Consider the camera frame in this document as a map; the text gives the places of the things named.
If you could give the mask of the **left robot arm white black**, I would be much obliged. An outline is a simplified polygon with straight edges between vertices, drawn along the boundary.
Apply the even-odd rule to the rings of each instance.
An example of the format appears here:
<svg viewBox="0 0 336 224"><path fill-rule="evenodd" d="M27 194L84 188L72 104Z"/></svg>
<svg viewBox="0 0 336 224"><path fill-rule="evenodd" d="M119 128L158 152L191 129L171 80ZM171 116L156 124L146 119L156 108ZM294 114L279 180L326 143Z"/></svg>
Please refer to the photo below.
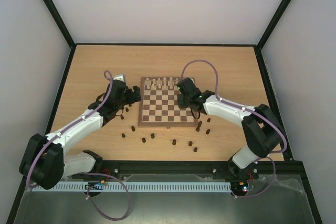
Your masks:
<svg viewBox="0 0 336 224"><path fill-rule="evenodd" d="M33 135L27 144L19 172L27 183L53 188L61 179L93 170L101 157L91 151L66 154L91 132L105 126L126 105L141 101L138 86L129 88L123 79L114 79L84 113L66 126L45 136Z"/></svg>

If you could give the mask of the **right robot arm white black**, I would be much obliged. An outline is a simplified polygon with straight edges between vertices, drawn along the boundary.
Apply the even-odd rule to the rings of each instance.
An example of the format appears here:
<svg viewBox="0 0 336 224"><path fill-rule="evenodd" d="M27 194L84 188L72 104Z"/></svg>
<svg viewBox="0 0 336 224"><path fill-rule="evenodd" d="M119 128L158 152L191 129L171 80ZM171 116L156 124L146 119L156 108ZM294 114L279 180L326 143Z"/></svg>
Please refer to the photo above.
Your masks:
<svg viewBox="0 0 336 224"><path fill-rule="evenodd" d="M265 104L245 106L219 97L215 92L201 92L190 78L177 85L178 107L190 108L198 114L208 114L230 121L243 129L246 145L227 162L224 169L232 178L242 177L247 167L268 157L280 144L287 148L285 135L272 110Z"/></svg>

